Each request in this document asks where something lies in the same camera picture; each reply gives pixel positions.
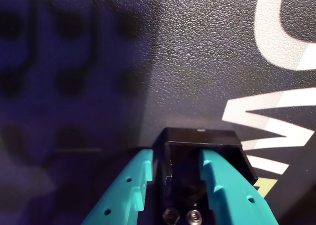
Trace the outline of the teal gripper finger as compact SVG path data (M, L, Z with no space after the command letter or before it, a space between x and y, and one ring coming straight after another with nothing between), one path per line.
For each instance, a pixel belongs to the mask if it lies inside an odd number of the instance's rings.
M136 225L144 211L147 182L153 180L153 150L138 152L112 182L84 225Z
M201 180L205 181L209 209L219 225L273 225L274 215L266 200L225 158L202 150Z

